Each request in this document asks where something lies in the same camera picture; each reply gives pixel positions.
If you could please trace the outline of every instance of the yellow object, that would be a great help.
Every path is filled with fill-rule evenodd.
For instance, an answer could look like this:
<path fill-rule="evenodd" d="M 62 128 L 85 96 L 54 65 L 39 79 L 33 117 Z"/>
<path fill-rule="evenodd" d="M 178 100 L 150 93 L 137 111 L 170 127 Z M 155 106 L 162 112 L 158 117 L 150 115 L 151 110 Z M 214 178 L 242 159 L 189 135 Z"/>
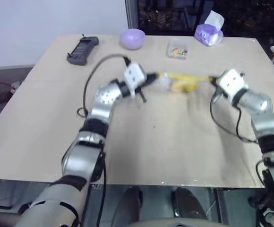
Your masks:
<path fill-rule="evenodd" d="M 210 78 L 199 76 L 188 76 L 180 73 L 167 73 L 167 77 L 173 79 L 171 91 L 192 91 L 195 90 L 200 81 L 210 81 Z"/>

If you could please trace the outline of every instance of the tissue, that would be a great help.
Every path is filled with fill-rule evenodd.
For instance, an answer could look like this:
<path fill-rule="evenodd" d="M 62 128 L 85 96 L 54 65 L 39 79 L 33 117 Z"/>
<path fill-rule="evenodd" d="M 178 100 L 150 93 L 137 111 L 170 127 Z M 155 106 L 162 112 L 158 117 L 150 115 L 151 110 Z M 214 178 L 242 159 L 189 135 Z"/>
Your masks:
<path fill-rule="evenodd" d="M 223 39 L 223 24 L 224 17 L 211 11 L 204 24 L 197 26 L 194 37 L 206 46 L 219 44 Z"/>

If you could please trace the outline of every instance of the black remote control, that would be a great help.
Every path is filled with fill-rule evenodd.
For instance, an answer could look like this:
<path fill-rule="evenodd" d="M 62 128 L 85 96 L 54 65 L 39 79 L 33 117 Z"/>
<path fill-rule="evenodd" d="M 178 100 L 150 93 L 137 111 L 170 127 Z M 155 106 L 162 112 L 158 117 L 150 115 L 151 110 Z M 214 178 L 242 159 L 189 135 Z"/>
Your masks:
<path fill-rule="evenodd" d="M 79 40 L 79 43 L 74 48 L 72 53 L 68 53 L 67 61 L 73 65 L 86 65 L 89 54 L 93 48 L 99 44 L 99 40 L 96 36 L 85 37 L 82 34 L 82 38 Z"/>

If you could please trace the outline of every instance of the robotic arm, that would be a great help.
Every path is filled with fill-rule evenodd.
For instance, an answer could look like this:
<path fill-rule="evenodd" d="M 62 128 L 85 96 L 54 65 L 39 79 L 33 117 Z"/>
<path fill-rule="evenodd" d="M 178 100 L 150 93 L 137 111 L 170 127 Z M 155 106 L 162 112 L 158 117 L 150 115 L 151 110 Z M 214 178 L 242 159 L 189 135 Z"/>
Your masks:
<path fill-rule="evenodd" d="M 17 227 L 77 227 L 82 218 L 89 184 L 97 181 L 104 165 L 104 140 L 113 107 L 122 97 L 135 96 L 155 75 L 146 75 L 136 63 L 124 72 L 125 81 L 113 80 L 97 89 L 91 113 L 62 158 L 62 177 L 51 183 L 26 210 Z"/>
<path fill-rule="evenodd" d="M 250 114 L 251 126 L 267 167 L 263 171 L 265 188 L 274 199 L 274 113 L 271 99 L 249 90 L 243 75 L 233 69 L 225 71 L 214 83 L 217 87 L 215 99 L 223 94 L 231 105 L 242 107 Z"/>

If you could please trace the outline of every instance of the table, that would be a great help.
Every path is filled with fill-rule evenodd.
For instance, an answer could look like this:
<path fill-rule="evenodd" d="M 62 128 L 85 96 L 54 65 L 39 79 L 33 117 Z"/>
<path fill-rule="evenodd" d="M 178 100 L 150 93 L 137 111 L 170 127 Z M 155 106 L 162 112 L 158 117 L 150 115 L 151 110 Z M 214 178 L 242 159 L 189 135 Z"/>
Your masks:
<path fill-rule="evenodd" d="M 274 66 L 256 39 L 224 38 L 218 46 L 206 47 L 193 37 L 180 37 L 188 43 L 188 56 L 182 61 L 166 57 L 171 36 L 147 36 L 141 49 L 129 51 L 119 45 L 117 36 L 98 35 L 100 44 L 88 64 L 74 66 L 66 54 L 79 38 L 58 37 L 0 114 L 0 179 L 52 182 L 61 176 L 61 157 L 83 123 L 76 110 L 82 104 L 84 82 L 109 53 L 127 54 L 146 72 L 208 76 L 236 68 L 246 73 L 250 88 L 274 102 Z M 124 68 L 121 59 L 99 68 L 87 91 L 87 106 L 95 89 L 121 79 Z M 259 147 L 217 128 L 209 114 L 213 92 L 209 83 L 187 94 L 148 87 L 147 103 L 139 97 L 119 102 L 105 146 L 107 183 L 261 187 L 255 172 Z M 224 99 L 214 111 L 234 131 L 237 111 Z M 240 131 L 254 137 L 246 112 Z"/>

